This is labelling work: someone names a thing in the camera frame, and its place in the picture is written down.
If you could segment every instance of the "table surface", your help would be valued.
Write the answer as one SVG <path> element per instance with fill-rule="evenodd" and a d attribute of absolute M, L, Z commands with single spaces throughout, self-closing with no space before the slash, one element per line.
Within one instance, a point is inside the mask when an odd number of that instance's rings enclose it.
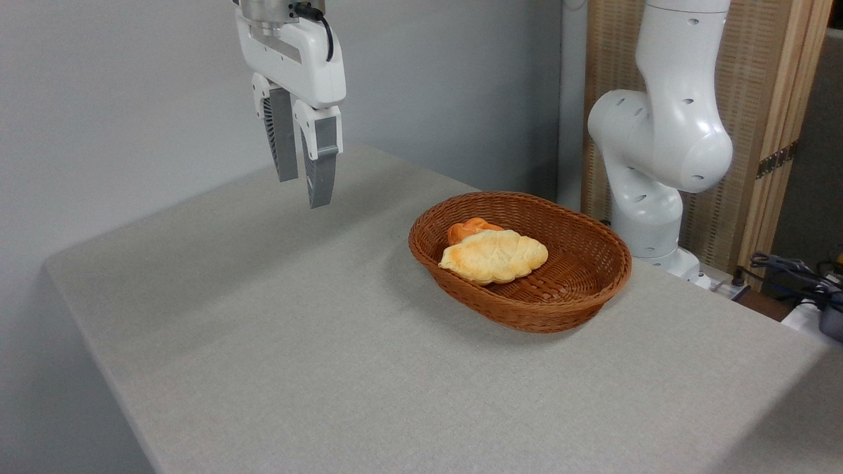
<path fill-rule="evenodd" d="M 349 147 L 46 267 L 162 473 L 843 471 L 843 352 L 658 269 L 554 335 L 453 301 L 406 237 L 466 191 Z"/>

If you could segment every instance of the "metal bracket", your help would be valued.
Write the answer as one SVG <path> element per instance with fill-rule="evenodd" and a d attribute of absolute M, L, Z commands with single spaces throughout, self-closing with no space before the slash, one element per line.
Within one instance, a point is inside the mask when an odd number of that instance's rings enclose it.
<path fill-rule="evenodd" d="M 785 163 L 792 160 L 796 156 L 798 143 L 799 140 L 794 140 L 793 143 L 762 159 L 758 163 L 758 172 L 755 174 L 755 179 L 759 180 L 763 178 L 772 173 L 776 168 L 781 168 Z"/>

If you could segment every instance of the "wicker basket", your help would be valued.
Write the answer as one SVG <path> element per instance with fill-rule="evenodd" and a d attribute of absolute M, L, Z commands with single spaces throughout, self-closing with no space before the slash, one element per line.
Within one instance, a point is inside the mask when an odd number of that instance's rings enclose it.
<path fill-rule="evenodd" d="M 481 287 L 438 266 L 448 227 L 473 217 L 547 246 L 547 262 L 527 277 Z M 629 279 L 629 249 L 581 213 L 519 192 L 471 192 L 425 211 L 410 230 L 410 251 L 440 288 L 485 317 L 526 332 L 558 332 L 590 320 Z"/>

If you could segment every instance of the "bread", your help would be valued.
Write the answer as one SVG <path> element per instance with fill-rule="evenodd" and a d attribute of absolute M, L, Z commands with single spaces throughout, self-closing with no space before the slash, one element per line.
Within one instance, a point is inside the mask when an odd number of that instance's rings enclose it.
<path fill-rule="evenodd" d="M 470 218 L 465 222 L 458 222 L 448 229 L 448 245 L 457 245 L 469 235 L 479 234 L 484 230 L 503 230 L 503 227 L 489 224 L 483 218 Z"/>
<path fill-rule="evenodd" d="M 547 247 L 514 230 L 484 230 L 445 249 L 441 268 L 480 285 L 526 277 L 547 261 Z"/>

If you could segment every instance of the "white wall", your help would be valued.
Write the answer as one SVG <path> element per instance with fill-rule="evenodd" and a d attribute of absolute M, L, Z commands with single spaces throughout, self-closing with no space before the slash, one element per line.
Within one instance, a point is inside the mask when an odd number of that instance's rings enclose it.
<path fill-rule="evenodd" d="M 475 186 L 555 195 L 560 3 L 328 9 L 347 140 Z M 0 3 L 1 472 L 148 471 L 40 267 L 270 163 L 233 10 Z"/>

